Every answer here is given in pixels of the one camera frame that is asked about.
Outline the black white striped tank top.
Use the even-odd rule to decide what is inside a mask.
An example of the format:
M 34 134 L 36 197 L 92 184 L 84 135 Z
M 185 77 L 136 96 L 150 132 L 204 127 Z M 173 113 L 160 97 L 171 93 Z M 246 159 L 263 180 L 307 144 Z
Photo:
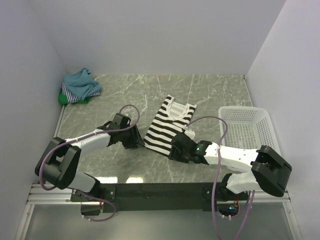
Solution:
M 143 138 L 145 148 L 168 157 L 173 138 L 190 123 L 196 108 L 196 104 L 183 105 L 167 95 Z

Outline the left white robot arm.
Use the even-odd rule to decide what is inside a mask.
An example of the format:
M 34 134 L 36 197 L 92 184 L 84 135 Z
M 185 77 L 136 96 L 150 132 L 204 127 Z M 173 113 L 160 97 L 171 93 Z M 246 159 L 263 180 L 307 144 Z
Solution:
M 144 145 L 138 127 L 131 119 L 116 113 L 94 131 L 75 138 L 53 138 L 35 167 L 35 175 L 41 182 L 48 182 L 60 190 L 69 188 L 81 191 L 88 201 L 105 196 L 101 183 L 95 177 L 77 171 L 80 159 L 88 153 L 121 143 L 125 149 Z

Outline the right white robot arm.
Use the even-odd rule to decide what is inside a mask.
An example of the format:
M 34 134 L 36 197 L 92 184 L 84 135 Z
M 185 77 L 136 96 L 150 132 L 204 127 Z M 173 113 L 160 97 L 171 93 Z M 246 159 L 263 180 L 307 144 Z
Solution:
M 262 145 L 259 149 L 218 146 L 206 140 L 195 142 L 184 133 L 172 139 L 168 158 L 182 163 L 232 168 L 234 173 L 225 177 L 219 187 L 221 197 L 226 200 L 256 190 L 283 197 L 292 172 L 292 166 L 270 146 Z

